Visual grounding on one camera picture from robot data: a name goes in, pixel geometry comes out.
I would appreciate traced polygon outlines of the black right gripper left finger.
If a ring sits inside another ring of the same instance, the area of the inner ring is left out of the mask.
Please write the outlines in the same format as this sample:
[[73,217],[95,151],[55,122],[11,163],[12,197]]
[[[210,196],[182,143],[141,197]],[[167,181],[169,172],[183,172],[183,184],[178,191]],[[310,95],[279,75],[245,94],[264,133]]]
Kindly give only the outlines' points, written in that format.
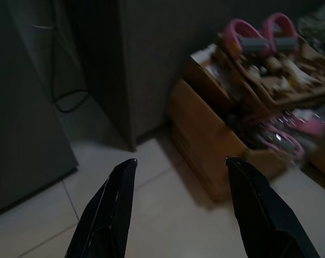
[[124,257],[137,159],[114,167],[85,207],[65,257]]

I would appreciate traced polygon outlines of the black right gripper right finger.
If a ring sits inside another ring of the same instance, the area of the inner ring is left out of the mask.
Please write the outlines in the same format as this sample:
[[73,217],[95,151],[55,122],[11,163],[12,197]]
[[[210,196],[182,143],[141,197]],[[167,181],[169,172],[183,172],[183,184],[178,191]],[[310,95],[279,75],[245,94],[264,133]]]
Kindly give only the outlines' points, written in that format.
[[247,257],[319,257],[293,210],[250,163],[227,157],[230,191]]

